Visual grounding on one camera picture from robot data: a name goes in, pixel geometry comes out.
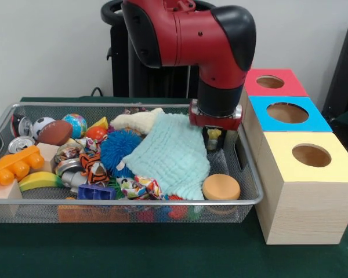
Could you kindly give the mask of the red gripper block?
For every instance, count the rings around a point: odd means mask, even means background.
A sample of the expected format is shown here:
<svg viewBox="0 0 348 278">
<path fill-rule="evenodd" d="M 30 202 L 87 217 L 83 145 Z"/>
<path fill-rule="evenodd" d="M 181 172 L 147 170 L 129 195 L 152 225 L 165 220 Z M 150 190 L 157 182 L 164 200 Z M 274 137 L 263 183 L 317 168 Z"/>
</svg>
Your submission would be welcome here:
<svg viewBox="0 0 348 278">
<path fill-rule="evenodd" d="M 197 104 L 197 99 L 192 99 L 189 107 L 189 120 L 192 125 L 196 125 L 202 128 L 202 136 L 204 139 L 205 149 L 208 149 L 208 128 L 216 127 L 223 129 L 219 136 L 219 149 L 224 148 L 224 141 L 227 135 L 227 130 L 237 131 L 241 121 L 242 121 L 242 105 L 238 104 L 234 112 L 227 117 L 215 117 L 209 116 L 203 113 Z"/>
</svg>

